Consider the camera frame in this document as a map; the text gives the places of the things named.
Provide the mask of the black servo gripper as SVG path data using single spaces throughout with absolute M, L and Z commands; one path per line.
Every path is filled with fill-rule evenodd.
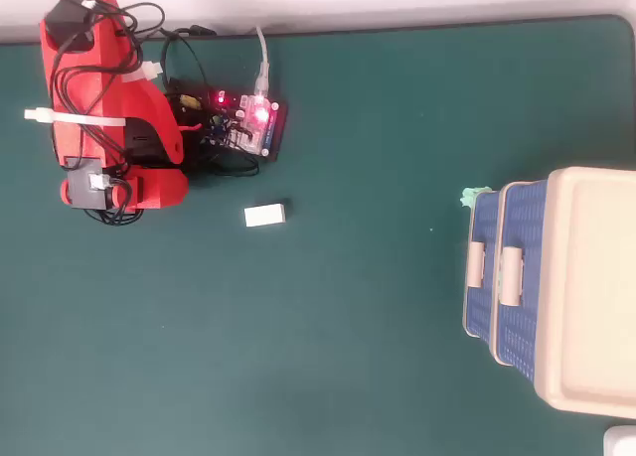
M 112 191 L 115 183 L 99 158 L 68 157 L 65 167 L 71 207 L 90 211 L 114 207 Z M 188 191 L 188 178 L 180 170 L 143 170 L 142 178 L 132 175 L 118 181 L 118 207 L 124 214 L 138 214 L 143 209 L 177 206 Z

